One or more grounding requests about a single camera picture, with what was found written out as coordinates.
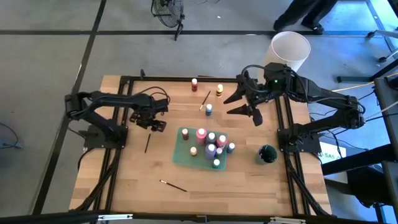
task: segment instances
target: white plastic bin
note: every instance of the white plastic bin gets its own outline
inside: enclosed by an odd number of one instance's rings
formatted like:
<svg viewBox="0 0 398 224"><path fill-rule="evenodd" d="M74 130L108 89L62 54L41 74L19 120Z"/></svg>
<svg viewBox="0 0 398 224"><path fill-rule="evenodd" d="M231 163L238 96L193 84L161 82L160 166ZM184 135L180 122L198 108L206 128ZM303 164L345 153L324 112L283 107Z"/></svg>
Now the white plastic bin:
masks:
<svg viewBox="0 0 398 224"><path fill-rule="evenodd" d="M310 52L311 45L303 35L291 31L280 32L272 38L262 65L283 63L297 72ZM259 71L259 83L265 83L263 75L264 71Z"/></svg>

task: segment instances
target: wooden table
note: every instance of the wooden table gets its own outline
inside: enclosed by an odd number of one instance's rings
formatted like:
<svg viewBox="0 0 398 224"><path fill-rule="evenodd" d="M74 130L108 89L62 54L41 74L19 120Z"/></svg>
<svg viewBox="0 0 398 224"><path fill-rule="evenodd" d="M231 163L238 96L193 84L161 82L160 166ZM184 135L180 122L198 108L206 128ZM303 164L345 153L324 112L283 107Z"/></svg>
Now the wooden table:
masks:
<svg viewBox="0 0 398 224"><path fill-rule="evenodd" d="M120 76L104 76L101 91L116 93ZM263 124L255 127L252 119L243 115L226 114L226 111L246 103L244 100L224 105L223 101L235 89L235 83L224 83L224 92L217 98L218 83L199 83L198 91L191 91L189 82L135 81L136 93L150 86L160 86L171 97L169 112L157 119L167 122L163 133L152 133L147 153L144 154L149 130L127 122L129 134L122 150L111 210L114 212L187 213L208 215L278 215L290 216L292 209L285 173L283 154L264 166L254 162L261 145L278 147L276 130L279 127L275 102L259 105ZM206 103L213 105L212 116L206 117L199 107L208 91ZM306 104L291 102L294 121L309 122ZM111 118L113 108L96 110ZM225 171L217 172L176 165L172 162L177 129L181 126L206 128L226 132L236 149L228 155ZM93 190L100 175L104 149L95 149L81 162L70 208L79 206ZM311 154L301 153L305 183L317 202L331 212L321 166ZM188 192L182 192L159 182L170 182ZM107 186L104 188L100 208L104 207ZM296 186L296 196L300 193ZM298 209L303 212L302 202Z"/></svg>

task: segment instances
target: person's leg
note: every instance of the person's leg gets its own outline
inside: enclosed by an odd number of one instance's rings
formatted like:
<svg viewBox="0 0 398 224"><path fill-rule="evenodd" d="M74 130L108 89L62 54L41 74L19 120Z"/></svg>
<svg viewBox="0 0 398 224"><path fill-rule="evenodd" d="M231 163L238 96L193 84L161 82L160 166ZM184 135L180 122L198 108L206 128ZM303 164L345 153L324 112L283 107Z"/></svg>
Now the person's leg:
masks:
<svg viewBox="0 0 398 224"><path fill-rule="evenodd" d="M318 2L319 0L293 0L278 20L274 23L274 30L280 31L285 26L295 24Z"/></svg>
<svg viewBox="0 0 398 224"><path fill-rule="evenodd" d="M322 34L323 27L319 24L319 21L333 9L336 3L337 0L321 0L317 2L312 10L304 17L302 25L314 30L318 34Z"/></svg>

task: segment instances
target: fan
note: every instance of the fan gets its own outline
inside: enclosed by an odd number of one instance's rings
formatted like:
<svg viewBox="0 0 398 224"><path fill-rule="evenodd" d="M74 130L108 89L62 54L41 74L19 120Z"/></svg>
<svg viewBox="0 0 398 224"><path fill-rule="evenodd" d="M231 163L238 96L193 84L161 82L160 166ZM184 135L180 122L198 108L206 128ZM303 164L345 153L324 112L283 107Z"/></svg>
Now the fan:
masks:
<svg viewBox="0 0 398 224"><path fill-rule="evenodd" d="M167 27L178 26L174 35L174 40L177 40L183 29L182 20L185 18L183 9L183 0L152 0L150 12Z"/></svg>

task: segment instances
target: gray floor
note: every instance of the gray floor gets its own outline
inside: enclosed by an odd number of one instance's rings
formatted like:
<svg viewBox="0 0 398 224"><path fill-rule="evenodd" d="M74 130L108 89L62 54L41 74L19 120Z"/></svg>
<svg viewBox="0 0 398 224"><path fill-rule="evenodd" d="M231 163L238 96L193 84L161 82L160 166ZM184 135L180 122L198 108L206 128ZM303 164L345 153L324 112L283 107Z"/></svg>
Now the gray floor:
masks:
<svg viewBox="0 0 398 224"><path fill-rule="evenodd" d="M289 0L209 0L201 5L193 1L185 1L186 30L270 30L273 20L290 4ZM383 4L382 0L374 1ZM99 4L99 0L3 0L0 29L89 30ZM108 1L99 29L168 30L150 15L149 8L150 1L145 0ZM366 3L361 1L339 2L322 22L326 30L377 28ZM296 24L288 30L306 29ZM338 84L336 77L371 75L386 65L376 63L377 58L389 53L382 37L307 38L312 51L298 73L323 88L351 86ZM87 40L84 35L0 36L0 121L10 125L25 144L22 150L4 149L0 153L0 217L27 214L31 209L62 117L63 96L75 81ZM97 90L103 75L138 75L142 68L151 76L233 77L245 65L261 63L270 42L266 36L241 35L183 35L177 42L168 35L97 36L81 91ZM371 91L367 86L344 94L361 97ZM362 102L368 110L366 114L379 111L374 95ZM328 108L314 104L310 110L320 113ZM83 129L86 124L74 122L70 126ZM381 119L339 138L366 148L387 143L385 130L370 138L370 130L376 127L384 127ZM328 138L323 141L333 143ZM82 140L67 133L44 212L67 211L81 149ZM333 189L328 189L328 193L335 215L376 219L374 210L363 208L355 198Z"/></svg>

